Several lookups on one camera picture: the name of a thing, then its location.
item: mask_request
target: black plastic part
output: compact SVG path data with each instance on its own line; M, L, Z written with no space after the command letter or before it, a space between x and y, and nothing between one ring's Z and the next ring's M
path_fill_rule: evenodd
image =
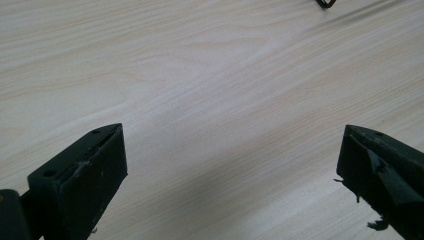
M32 240L19 194L0 190L0 239Z
M95 129L28 176L28 218L45 240L85 240L126 176L122 125Z
M317 0L317 3L324 9L331 8L336 0L330 0L330 2L326 2L325 0Z
M30 191L22 195L20 200L25 212L25 217L32 239L40 239L40 237L43 235L43 222L41 221L42 217L40 217L44 214L43 209L40 209L35 204Z
M424 239L424 154L383 133L347 125L337 164L343 184L405 239Z

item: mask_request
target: wooden table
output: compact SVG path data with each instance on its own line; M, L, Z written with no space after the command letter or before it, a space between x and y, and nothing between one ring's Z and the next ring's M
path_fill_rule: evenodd
M122 122L90 239L401 239L333 181L346 124L424 150L424 1L0 2L0 186Z

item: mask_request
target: light wood grain surface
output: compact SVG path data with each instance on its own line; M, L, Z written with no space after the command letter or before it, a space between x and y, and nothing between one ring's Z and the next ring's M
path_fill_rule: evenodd
M122 122L90 239L401 239L333 181L344 126L424 150L424 1L0 1L0 187Z

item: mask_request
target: screw hole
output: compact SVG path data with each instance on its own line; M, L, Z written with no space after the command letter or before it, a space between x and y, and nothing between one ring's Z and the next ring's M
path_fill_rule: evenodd
M44 172L43 176L44 177L53 177L56 174L55 170L47 170Z

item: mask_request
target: wood grain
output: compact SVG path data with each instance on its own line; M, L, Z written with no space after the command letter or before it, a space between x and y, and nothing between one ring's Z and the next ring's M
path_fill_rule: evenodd
M424 2L0 2L0 186L124 125L90 239L400 239L333 181L346 124L423 151Z

